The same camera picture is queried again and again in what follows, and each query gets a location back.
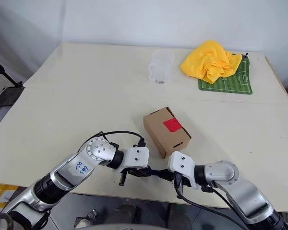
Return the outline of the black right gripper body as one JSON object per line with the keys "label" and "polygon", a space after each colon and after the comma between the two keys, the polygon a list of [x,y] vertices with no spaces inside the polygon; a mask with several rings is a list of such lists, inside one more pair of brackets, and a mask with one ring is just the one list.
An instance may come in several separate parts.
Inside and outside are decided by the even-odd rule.
{"label": "black right gripper body", "polygon": [[168,176],[174,183],[175,188],[180,188],[184,186],[191,187],[191,182],[189,181],[189,179],[187,179],[179,172],[171,172],[170,170],[168,170]]}

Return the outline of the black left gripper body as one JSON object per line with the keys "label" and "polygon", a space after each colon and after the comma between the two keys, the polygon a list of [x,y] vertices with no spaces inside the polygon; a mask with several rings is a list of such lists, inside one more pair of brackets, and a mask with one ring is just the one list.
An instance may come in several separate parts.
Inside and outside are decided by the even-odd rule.
{"label": "black left gripper body", "polygon": [[123,170],[126,174],[130,174],[136,177],[144,177],[143,169],[136,169],[136,168],[126,168]]}

